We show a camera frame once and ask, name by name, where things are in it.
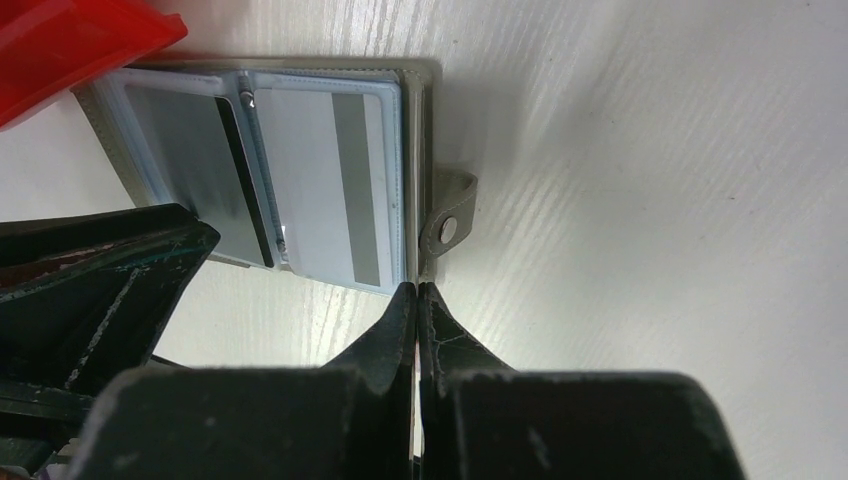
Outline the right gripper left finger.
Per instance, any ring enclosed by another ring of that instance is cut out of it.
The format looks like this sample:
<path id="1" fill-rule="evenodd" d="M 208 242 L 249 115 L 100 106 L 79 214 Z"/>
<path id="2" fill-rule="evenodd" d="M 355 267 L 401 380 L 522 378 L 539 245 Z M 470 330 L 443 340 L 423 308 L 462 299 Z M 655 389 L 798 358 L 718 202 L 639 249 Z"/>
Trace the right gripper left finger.
<path id="1" fill-rule="evenodd" d="M 413 476 L 417 289 L 400 284 L 382 316 L 328 362 L 357 380 L 345 431 L 347 479 Z"/>

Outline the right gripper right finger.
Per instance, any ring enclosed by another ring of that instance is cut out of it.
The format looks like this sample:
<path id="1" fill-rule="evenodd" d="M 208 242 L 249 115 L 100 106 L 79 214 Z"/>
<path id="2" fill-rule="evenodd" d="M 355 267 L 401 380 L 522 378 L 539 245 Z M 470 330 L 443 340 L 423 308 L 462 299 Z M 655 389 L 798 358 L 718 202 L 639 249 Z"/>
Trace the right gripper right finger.
<path id="1" fill-rule="evenodd" d="M 418 346 L 423 425 L 422 479 L 452 479 L 456 442 L 446 381 L 466 370 L 510 371 L 507 363 L 477 340 L 451 314 L 433 282 L 418 285 Z"/>

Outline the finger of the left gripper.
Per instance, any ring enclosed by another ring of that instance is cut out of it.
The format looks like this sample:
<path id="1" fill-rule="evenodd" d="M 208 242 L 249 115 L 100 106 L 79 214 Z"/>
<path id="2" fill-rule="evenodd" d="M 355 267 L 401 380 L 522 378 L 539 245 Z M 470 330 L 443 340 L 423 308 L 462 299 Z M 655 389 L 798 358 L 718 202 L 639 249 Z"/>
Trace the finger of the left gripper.
<path id="1" fill-rule="evenodd" d="M 81 422 L 150 359 L 219 239 L 176 204 L 3 223 L 2 422 Z"/>

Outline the grey card holder wallet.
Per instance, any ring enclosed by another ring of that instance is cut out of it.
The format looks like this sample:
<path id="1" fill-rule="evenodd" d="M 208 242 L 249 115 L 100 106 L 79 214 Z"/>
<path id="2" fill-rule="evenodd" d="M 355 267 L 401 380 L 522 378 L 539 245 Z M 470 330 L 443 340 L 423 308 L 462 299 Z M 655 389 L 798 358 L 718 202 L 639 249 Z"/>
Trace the grey card holder wallet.
<path id="1" fill-rule="evenodd" d="M 471 233 L 477 178 L 433 162 L 437 64 L 191 59 L 75 96 L 139 207 L 176 203 L 223 263 L 390 294 Z"/>

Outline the red plastic bin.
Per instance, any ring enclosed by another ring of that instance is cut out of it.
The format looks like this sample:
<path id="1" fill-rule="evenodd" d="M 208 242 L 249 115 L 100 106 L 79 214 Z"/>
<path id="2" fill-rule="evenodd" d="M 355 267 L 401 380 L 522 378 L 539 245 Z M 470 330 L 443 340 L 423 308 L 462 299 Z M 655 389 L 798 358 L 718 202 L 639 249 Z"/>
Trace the red plastic bin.
<path id="1" fill-rule="evenodd" d="M 178 14 L 144 1 L 3 1 L 1 127 L 187 34 Z"/>

